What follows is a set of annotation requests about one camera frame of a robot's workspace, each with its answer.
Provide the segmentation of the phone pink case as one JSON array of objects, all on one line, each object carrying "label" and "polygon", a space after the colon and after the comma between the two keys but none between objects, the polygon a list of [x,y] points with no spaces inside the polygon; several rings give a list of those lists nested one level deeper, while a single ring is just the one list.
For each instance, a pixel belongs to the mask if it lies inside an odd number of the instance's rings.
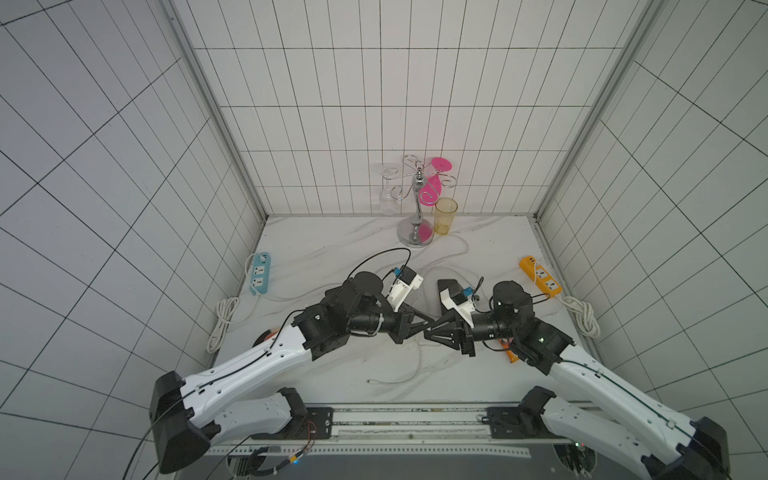
[{"label": "phone pink case", "polygon": [[441,300],[459,298],[464,295],[464,289],[455,279],[439,279],[437,287]]}]

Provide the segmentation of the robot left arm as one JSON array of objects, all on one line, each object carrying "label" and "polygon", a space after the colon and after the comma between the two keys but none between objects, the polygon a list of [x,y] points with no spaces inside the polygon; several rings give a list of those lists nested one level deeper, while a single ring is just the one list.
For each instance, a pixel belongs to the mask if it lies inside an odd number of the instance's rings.
[{"label": "robot left arm", "polygon": [[282,388],[261,400],[249,400],[247,394],[345,346],[353,336],[385,334],[400,344],[437,326],[438,318],[405,301],[422,281],[404,267],[385,289],[376,274],[359,272],[320,302],[289,313],[274,337],[229,361],[186,377],[175,371],[160,376],[149,412],[158,471],[180,471],[231,438],[302,427],[304,404],[294,389]]}]

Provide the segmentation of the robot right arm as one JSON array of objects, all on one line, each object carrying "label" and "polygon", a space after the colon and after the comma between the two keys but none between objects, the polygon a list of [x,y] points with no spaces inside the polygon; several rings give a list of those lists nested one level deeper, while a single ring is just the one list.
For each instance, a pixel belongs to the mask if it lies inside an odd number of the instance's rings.
[{"label": "robot right arm", "polygon": [[722,426],[706,416],[694,420],[677,412],[616,375],[572,337],[537,318],[531,295],[518,283],[496,284],[486,312],[476,310],[472,289],[455,280],[441,279],[437,288],[443,315],[425,331],[427,339],[468,355],[474,355],[477,343],[505,339],[521,362],[580,392],[606,414],[600,417],[535,386],[509,414],[487,414],[488,424],[528,438],[567,438],[641,479],[730,478]]}]

